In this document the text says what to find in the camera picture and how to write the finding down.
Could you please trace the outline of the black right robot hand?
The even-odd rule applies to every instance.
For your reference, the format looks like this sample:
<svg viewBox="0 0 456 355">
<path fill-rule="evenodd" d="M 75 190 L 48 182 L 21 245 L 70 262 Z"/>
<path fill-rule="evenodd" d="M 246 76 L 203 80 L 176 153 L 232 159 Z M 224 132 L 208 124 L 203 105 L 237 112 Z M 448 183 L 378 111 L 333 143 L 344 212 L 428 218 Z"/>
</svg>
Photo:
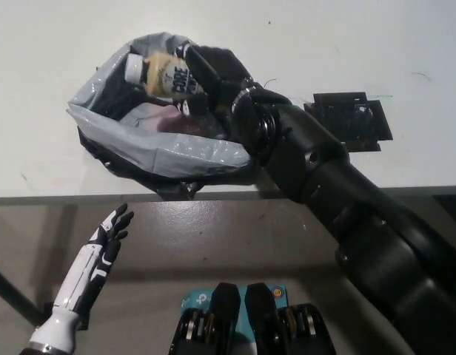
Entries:
<svg viewBox="0 0 456 355">
<path fill-rule="evenodd" d="M 230 108 L 242 90 L 255 86 L 255 80 L 231 50 L 186 41 L 176 47 L 175 55 L 185 60 L 205 92 L 210 111 Z"/>
</svg>

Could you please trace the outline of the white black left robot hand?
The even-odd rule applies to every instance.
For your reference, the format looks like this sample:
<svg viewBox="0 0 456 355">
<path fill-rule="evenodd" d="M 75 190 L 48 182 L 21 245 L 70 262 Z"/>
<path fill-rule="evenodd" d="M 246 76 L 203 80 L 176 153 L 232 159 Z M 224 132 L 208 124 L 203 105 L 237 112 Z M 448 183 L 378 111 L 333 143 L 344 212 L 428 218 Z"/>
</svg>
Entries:
<svg viewBox="0 0 456 355">
<path fill-rule="evenodd" d="M 63 309 L 81 317 L 90 313 L 113 263 L 128 235 L 126 228 L 134 217 L 126 203 L 113 210 L 79 250 L 53 303 L 53 310 Z"/>
</svg>

